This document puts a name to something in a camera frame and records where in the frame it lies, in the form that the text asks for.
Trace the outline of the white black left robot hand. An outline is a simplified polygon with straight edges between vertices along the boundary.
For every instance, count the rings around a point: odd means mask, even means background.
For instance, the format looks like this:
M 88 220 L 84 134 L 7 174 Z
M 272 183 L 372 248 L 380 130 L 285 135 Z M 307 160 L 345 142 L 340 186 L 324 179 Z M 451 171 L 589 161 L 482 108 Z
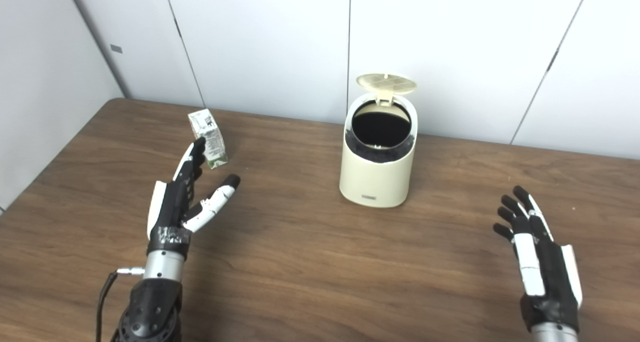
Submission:
M 183 154 L 169 182 L 156 181 L 147 217 L 147 254 L 156 251 L 188 257 L 193 233 L 212 221 L 240 185 L 241 178 L 230 174 L 200 201 L 195 201 L 195 182 L 206 162 L 206 139 L 199 137 Z

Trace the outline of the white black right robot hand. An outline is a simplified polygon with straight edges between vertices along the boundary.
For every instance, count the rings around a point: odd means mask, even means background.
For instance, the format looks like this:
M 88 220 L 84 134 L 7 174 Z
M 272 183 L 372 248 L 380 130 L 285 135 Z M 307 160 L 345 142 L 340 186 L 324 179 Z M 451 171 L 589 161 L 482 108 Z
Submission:
M 535 342 L 576 342 L 583 291 L 572 245 L 558 244 L 534 196 L 514 186 L 501 198 L 495 233 L 511 245 L 524 293 L 519 310 Z

